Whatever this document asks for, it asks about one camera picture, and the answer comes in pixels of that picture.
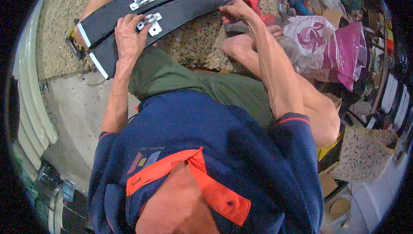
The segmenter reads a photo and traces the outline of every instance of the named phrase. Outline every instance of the green cloth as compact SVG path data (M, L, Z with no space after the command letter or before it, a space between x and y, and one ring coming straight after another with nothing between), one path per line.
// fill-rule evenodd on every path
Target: green cloth
M139 100L180 89L204 92L223 104L245 109L263 127L273 120L261 81L227 73L196 73L173 61L157 47L146 48L136 62L129 92Z

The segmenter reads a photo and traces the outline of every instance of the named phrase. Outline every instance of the granite slab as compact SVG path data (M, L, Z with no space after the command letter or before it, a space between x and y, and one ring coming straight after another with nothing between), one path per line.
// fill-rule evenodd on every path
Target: granite slab
M384 173L397 142L390 131L346 127L339 164L329 174L348 182L371 183Z
M88 0L45 0L37 37L39 79L68 73L90 72L96 68L87 56L78 61L65 41L88 4ZM263 13L278 15L277 0L260 0ZM225 38L219 12L199 17L165 36L159 47L184 66L208 69L236 69L220 50Z

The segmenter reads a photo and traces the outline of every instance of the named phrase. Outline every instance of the orange collar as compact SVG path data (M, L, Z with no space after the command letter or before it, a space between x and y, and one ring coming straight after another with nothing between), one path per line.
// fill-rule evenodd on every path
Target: orange collar
M242 226L250 211L251 201L207 175L202 147L171 154L137 172L126 183L126 195L131 196L142 186L164 177L183 161L188 162L206 203L228 220Z

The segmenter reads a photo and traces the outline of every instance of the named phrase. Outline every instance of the pink plastic bag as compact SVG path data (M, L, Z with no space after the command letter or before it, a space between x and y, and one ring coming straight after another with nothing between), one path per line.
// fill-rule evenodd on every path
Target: pink plastic bag
M353 91L367 62L360 22L335 31L324 17L295 17L284 28L284 35L299 46L300 58L295 65L299 74L323 82L341 82Z
M352 92L366 63L367 49L361 22L340 28L331 35L324 49L322 67L330 69L329 82L339 81Z

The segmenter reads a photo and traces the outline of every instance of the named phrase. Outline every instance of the red power drill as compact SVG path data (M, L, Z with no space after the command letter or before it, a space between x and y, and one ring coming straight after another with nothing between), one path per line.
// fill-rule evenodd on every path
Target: red power drill
M255 13L259 15L261 20L265 23L265 25L271 25L274 24L276 21L276 17L273 14L268 14L264 15L261 12L261 9L259 7L259 0L243 0L246 4L248 4L252 10L254 10Z

